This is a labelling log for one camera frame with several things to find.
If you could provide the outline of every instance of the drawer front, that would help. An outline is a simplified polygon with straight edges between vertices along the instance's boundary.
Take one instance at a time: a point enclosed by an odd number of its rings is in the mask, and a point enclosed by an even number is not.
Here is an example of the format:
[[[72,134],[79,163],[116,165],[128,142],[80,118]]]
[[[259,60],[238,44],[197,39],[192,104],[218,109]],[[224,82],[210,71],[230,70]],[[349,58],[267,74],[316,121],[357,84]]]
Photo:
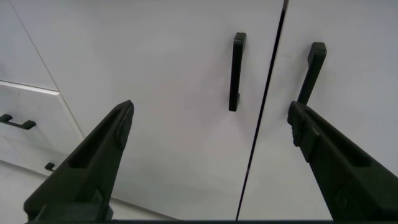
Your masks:
[[[36,125],[26,130],[0,123],[0,136],[37,148],[69,154],[83,139],[57,91],[0,82],[0,116],[4,114],[12,116],[9,122],[31,120]]]
[[[0,136],[0,160],[25,167],[25,159],[4,136]]]
[[[9,0],[0,0],[0,80],[57,90]]]
[[[45,165],[49,162],[53,163],[56,169],[65,160],[68,155],[63,154],[54,150],[40,148],[25,142],[20,142],[18,139],[6,138],[8,143],[14,150],[13,153],[17,153],[19,159],[22,159],[23,163],[16,164],[12,161],[6,161],[14,163],[15,165],[25,167],[27,169],[36,171],[44,175],[50,175],[52,171],[44,169]]]
[[[287,123],[313,42],[325,61],[308,106],[398,175],[398,1],[289,2],[239,219],[330,219]]]

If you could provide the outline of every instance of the cabinet handle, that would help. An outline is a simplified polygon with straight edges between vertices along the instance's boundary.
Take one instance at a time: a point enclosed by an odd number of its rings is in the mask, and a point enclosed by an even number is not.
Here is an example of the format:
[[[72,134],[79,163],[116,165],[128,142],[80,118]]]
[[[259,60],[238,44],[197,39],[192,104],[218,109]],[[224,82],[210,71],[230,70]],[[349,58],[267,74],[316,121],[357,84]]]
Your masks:
[[[229,111],[236,111],[239,104],[239,82],[241,79],[242,56],[245,45],[246,33],[236,33],[232,54],[231,86],[229,89]]]
[[[319,72],[321,71],[323,61],[326,57],[326,45],[321,42],[314,42],[311,45],[310,53],[308,54],[308,71],[305,76],[303,86],[298,95],[297,102],[307,105],[310,99],[311,92],[317,81]]]
[[[27,120],[23,124],[16,124],[16,123],[10,122],[11,119],[12,119],[11,115],[4,114],[0,117],[0,123],[8,124],[8,125],[11,125],[11,126],[14,126],[17,128],[25,129],[25,130],[29,130],[30,128],[33,128],[34,126],[36,126],[36,123],[31,120]]]
[[[49,162],[47,165],[45,165],[44,169],[54,172],[55,170],[53,169],[55,167],[55,164],[52,162]]]

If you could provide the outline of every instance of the kitchen cabinet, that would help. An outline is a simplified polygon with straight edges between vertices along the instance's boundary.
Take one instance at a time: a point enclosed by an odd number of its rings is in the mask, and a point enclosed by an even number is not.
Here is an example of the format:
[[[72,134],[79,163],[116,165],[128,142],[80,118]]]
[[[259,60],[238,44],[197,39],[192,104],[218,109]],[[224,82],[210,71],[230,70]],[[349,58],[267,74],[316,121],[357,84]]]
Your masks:
[[[0,80],[57,90],[9,0],[0,0]]]
[[[308,106],[398,175],[398,2],[289,2],[240,220],[331,219],[287,112],[313,42],[327,55]]]
[[[57,91],[0,81],[0,102],[3,161],[49,175],[44,166],[60,165],[83,140]]]
[[[120,200],[178,219],[235,219],[283,0],[11,2],[84,136],[134,103]],[[237,32],[247,37],[232,112]]]

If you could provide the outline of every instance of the drawer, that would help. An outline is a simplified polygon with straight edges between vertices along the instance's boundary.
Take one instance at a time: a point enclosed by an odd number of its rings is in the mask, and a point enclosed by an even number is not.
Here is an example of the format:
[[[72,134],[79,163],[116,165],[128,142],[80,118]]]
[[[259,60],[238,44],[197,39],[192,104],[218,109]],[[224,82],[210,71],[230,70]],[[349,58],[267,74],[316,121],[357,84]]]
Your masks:
[[[6,162],[25,167],[44,175],[50,175],[52,173],[52,171],[44,169],[45,165],[51,162],[55,164],[53,169],[56,169],[68,157],[67,154],[50,149],[39,148],[25,142],[20,142],[17,139],[6,138],[6,140],[7,143],[12,146],[12,154],[16,153],[18,158],[18,160],[12,158],[13,161],[5,160]]]
[[[0,159],[11,164],[24,166],[25,160],[4,136],[0,136]]]
[[[30,146],[69,154],[83,139],[57,91],[0,82],[0,116],[4,114],[12,116],[9,122],[16,124],[36,123],[31,129],[0,123],[0,136]]]
[[[9,0],[0,0],[0,80],[57,90]]]

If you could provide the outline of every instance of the floor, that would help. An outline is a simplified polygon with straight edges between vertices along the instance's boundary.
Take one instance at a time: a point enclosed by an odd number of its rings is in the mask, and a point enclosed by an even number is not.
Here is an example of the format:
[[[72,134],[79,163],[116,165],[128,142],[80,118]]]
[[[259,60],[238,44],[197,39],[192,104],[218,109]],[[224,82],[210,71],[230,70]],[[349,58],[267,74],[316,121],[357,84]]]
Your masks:
[[[23,210],[25,200],[40,186],[46,176],[0,161],[0,217],[1,223],[26,223]],[[111,201],[113,219],[170,220],[158,213],[134,205]]]

